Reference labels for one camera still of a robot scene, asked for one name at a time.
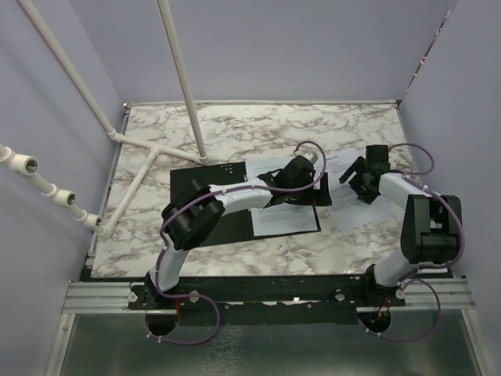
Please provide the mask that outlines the white folder black inside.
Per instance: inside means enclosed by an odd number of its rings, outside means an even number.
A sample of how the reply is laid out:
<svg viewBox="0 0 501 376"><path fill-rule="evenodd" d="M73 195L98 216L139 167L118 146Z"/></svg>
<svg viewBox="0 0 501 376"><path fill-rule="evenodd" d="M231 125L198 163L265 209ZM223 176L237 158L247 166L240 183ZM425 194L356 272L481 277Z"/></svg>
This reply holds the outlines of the white folder black inside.
<svg viewBox="0 0 501 376"><path fill-rule="evenodd" d="M171 170L171 199L176 198L182 193L194 179L201 179L206 184L224 185L243 183L246 176L247 170L244 162ZM314 219L308 220L310 230L288 231L281 234L273 233L257 236L254 234L254 224L251 212L238 211L237 213L228 214L222 217L207 238L202 243L198 244L198 247L204 248L208 246L235 244L244 241L285 237L289 235L317 233L321 230L319 217L314 207L283 204L277 207L277 209L280 208L294 209L296 212L299 212L300 209L302 211L306 209L305 214L314 215Z"/></svg>

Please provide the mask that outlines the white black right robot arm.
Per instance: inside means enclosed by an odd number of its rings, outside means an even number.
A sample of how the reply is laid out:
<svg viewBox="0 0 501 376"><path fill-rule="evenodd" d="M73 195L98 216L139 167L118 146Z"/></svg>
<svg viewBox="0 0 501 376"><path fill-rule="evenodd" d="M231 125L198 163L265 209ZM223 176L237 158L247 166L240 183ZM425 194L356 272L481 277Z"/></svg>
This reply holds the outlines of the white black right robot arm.
<svg viewBox="0 0 501 376"><path fill-rule="evenodd" d="M387 298L387 287L397 287L422 269L447 269L462 256L465 234L461 201L441 195L416 181L421 172L403 172L391 167L387 145L370 145L339 178L359 201L372 204L385 197L403 211L400 248L371 265L369 281L359 288L361 300L378 306Z"/></svg>

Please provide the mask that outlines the white paper sheets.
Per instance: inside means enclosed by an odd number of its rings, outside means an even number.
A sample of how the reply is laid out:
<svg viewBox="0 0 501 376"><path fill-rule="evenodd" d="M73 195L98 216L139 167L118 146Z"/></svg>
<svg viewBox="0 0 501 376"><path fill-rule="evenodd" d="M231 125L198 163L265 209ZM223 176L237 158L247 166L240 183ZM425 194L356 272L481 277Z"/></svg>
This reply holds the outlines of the white paper sheets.
<svg viewBox="0 0 501 376"><path fill-rule="evenodd" d="M339 183L339 178L359 157L356 149L342 150L327 157L326 173L332 204L327 208L333 225L340 231L353 230L372 222L389 219L394 214L391 202L378 197L372 204L357 198L347 183Z"/></svg>

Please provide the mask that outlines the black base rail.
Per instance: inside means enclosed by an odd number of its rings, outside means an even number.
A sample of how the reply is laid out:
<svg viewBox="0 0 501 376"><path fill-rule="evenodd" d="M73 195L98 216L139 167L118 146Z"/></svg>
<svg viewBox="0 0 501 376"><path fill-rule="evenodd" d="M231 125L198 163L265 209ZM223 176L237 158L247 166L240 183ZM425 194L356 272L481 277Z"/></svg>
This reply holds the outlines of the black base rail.
<svg viewBox="0 0 501 376"><path fill-rule="evenodd" d="M222 324L356 324L358 308L402 307L396 288L378 287L362 274L284 277L181 277L165 295L152 283L132 286L128 308L163 321Z"/></svg>

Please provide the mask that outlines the aluminium rail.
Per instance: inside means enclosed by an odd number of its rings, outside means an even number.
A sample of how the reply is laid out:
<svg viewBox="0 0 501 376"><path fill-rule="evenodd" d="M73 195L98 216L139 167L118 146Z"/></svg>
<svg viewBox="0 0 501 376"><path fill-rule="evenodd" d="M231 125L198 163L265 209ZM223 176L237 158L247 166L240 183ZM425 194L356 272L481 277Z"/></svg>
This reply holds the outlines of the aluminium rail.
<svg viewBox="0 0 501 376"><path fill-rule="evenodd" d="M75 282L67 289L63 312L70 314L172 314L172 309L147 310L129 307L130 289L127 282ZM474 296L468 281L463 278L433 278L413 282L405 289L404 303L390 304L391 312L433 310L440 305L443 310L473 309Z"/></svg>

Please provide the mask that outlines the white pipe frame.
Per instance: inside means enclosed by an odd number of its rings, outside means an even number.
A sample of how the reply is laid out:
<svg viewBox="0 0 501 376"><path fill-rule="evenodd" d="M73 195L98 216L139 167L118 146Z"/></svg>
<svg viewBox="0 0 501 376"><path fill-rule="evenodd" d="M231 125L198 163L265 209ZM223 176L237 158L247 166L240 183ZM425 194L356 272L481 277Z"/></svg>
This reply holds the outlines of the white pipe frame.
<svg viewBox="0 0 501 376"><path fill-rule="evenodd" d="M109 123L122 105L69 2L36 1ZM16 1L1 4L1 141L38 159L39 173L98 211L114 141ZM1 170L1 238L77 240L83 223L8 168Z"/></svg>

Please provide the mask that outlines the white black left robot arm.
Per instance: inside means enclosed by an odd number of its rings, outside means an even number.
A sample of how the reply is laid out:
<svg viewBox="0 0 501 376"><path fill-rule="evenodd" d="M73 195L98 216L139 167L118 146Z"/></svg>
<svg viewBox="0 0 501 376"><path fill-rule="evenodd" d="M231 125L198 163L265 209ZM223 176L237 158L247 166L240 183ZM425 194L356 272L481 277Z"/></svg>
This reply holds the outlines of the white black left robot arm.
<svg viewBox="0 0 501 376"><path fill-rule="evenodd" d="M319 172L310 158L298 155L284 168L243 183L214 185L194 179L161 213L163 245L145 280L148 303L164 309L178 297L172 288L178 285L189 251L201 245L224 216L281 204L332 204L325 158Z"/></svg>

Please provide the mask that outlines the printed paper sheet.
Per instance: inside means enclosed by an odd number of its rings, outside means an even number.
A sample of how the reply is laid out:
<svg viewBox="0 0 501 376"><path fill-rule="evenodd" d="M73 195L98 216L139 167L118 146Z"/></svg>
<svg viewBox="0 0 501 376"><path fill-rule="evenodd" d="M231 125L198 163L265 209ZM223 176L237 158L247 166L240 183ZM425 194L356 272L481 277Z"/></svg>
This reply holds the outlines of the printed paper sheet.
<svg viewBox="0 0 501 376"><path fill-rule="evenodd" d="M246 161L248 179L284 168L292 157ZM315 232L319 229L313 207L281 204L271 208L250 210L255 237Z"/></svg>

